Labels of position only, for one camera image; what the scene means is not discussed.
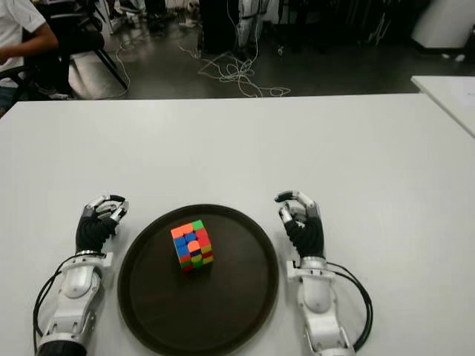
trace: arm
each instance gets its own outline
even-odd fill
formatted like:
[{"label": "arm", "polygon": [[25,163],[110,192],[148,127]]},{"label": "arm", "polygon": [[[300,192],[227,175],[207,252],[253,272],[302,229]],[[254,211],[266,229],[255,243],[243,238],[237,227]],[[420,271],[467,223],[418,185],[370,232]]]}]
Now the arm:
[{"label": "arm", "polygon": [[47,24],[42,24],[33,34],[30,41],[0,48],[0,65],[12,57],[34,56],[57,49],[58,40]]},{"label": "arm", "polygon": [[[310,354],[314,356],[354,356],[364,345],[373,325],[373,304],[363,285],[345,267],[328,263],[324,251],[324,231],[318,205],[300,191],[280,193],[276,202],[284,228],[300,255],[300,265],[287,261],[287,277],[298,281],[297,301],[304,317],[305,334]],[[333,271],[329,266],[346,272]],[[352,345],[338,318],[338,299],[333,289],[335,276],[353,283],[366,306],[366,323]]]},{"label": "arm", "polygon": [[[102,244],[115,234],[116,226],[127,211],[128,202],[118,195],[103,195],[84,207],[77,226],[76,254],[58,267],[36,299],[33,309],[35,355],[86,355],[97,319],[96,312],[100,310],[98,307],[103,298],[100,292],[103,277],[111,267],[113,255],[102,254]],[[38,315],[43,300],[60,273],[65,278],[56,296],[56,311],[43,333],[39,328]],[[42,336],[38,348],[36,334]]]}]

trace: white shirt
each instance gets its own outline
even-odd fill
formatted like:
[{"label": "white shirt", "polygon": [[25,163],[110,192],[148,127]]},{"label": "white shirt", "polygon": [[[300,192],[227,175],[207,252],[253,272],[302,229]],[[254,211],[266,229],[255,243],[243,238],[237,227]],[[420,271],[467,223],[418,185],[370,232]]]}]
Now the white shirt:
[{"label": "white shirt", "polygon": [[[0,0],[0,47],[22,43],[23,28],[33,33],[45,23],[45,18],[30,0]],[[23,57],[8,59],[0,65],[0,72],[23,65]],[[0,81],[2,87],[16,87],[11,79]]]}]

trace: blue sticker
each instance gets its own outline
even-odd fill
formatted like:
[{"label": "blue sticker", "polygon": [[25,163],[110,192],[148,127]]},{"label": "blue sticker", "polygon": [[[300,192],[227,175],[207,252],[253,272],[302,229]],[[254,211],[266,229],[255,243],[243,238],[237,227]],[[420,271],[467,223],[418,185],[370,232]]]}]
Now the blue sticker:
[{"label": "blue sticker", "polygon": [[196,234],[194,232],[185,235],[186,243],[196,240]]},{"label": "blue sticker", "polygon": [[178,237],[177,239],[173,239],[175,241],[175,245],[177,247],[181,247],[186,245],[186,240],[185,237]]},{"label": "blue sticker", "polygon": [[180,246],[180,247],[177,247],[177,253],[178,253],[178,256],[183,257],[189,254],[190,252],[188,251],[188,247]]}]

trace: chair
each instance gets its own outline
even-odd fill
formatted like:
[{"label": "chair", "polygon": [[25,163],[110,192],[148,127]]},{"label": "chair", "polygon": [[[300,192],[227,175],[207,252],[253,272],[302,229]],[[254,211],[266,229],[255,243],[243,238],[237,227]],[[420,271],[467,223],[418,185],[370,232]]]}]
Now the chair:
[{"label": "chair", "polygon": [[140,14],[139,5],[133,0],[120,0],[120,10],[124,13],[130,13],[132,15]]},{"label": "chair", "polygon": [[93,51],[115,79],[127,89],[127,84],[117,72],[117,65],[104,50],[104,38],[100,33],[102,23],[94,15],[97,12],[94,1],[45,0],[38,9],[58,38],[62,75],[68,77],[73,54]]},{"label": "chair", "polygon": [[20,99],[20,96],[22,96],[22,94],[27,91],[28,85],[33,80],[35,74],[36,69],[26,65],[0,72],[0,80],[6,78],[12,79],[18,85],[15,93],[13,94],[11,106],[16,104],[16,102]]}]

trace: tray rim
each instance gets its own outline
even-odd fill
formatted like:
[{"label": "tray rim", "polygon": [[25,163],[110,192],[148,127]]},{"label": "tray rim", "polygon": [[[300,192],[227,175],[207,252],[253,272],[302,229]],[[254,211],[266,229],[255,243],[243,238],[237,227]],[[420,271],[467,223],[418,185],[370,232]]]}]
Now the tray rim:
[{"label": "tray rim", "polygon": [[[128,293],[127,292],[124,293],[125,287],[124,287],[124,283],[122,283],[122,279],[125,273],[124,271],[125,266],[129,262],[131,251],[133,251],[134,247],[140,243],[140,240],[143,238],[144,235],[149,234],[150,231],[152,231],[156,225],[159,225],[162,221],[166,221],[167,219],[170,218],[170,216],[183,213],[184,211],[187,211],[187,210],[197,209],[197,208],[217,209],[218,211],[222,212],[219,214],[223,214],[224,212],[231,213],[231,215],[234,215],[235,217],[238,217],[241,220],[247,221],[248,228],[250,227],[251,229],[255,229],[259,233],[259,235],[261,235],[262,237],[265,237],[265,238],[258,239],[258,241],[259,241],[259,244],[261,245],[261,248],[264,251],[264,254],[267,256],[267,260],[270,264],[269,265],[269,276],[270,276],[269,279],[271,280],[269,283],[270,288],[267,289],[267,296],[265,297],[265,302],[270,301],[270,303],[264,303],[263,308],[260,311],[260,315],[262,315],[262,317],[258,317],[256,318],[256,320],[253,320],[253,323],[251,324],[251,326],[248,329],[246,329],[242,334],[240,334],[239,337],[236,338],[237,339],[236,342],[232,344],[227,343],[225,344],[225,346],[220,346],[219,348],[198,350],[196,352],[195,351],[188,352],[188,351],[174,349],[163,344],[161,344],[160,346],[157,346],[156,343],[150,343],[148,340],[146,340],[146,338],[143,337],[143,335],[137,335],[137,333],[131,328],[132,320],[129,320],[130,315],[124,313],[122,310],[124,303],[127,303],[127,300],[124,300],[124,299],[128,299],[128,298],[125,298],[126,295],[128,296]],[[218,204],[186,205],[181,208],[177,208],[172,211],[169,211],[168,213],[165,213],[164,215],[156,218],[137,235],[137,237],[134,239],[132,244],[127,249],[125,256],[122,260],[119,275],[117,278],[117,298],[118,298],[118,303],[119,303],[119,312],[122,319],[125,321],[125,324],[127,325],[130,333],[132,333],[132,335],[142,345],[144,345],[147,349],[149,349],[152,352],[160,353],[164,355],[180,355],[180,356],[229,354],[235,351],[236,349],[238,349],[239,347],[243,346],[244,344],[246,344],[248,341],[250,341],[262,329],[262,326],[265,325],[269,321],[269,317],[272,315],[272,311],[275,309],[275,304],[276,304],[277,295],[278,295],[279,279],[280,279],[280,276],[279,276],[279,268],[278,268],[278,259],[277,259],[277,254],[275,252],[274,245],[272,244],[272,241],[269,239],[269,236],[266,234],[266,232],[251,217],[247,216],[246,214],[236,209],[233,209],[224,205],[218,205]]]}]

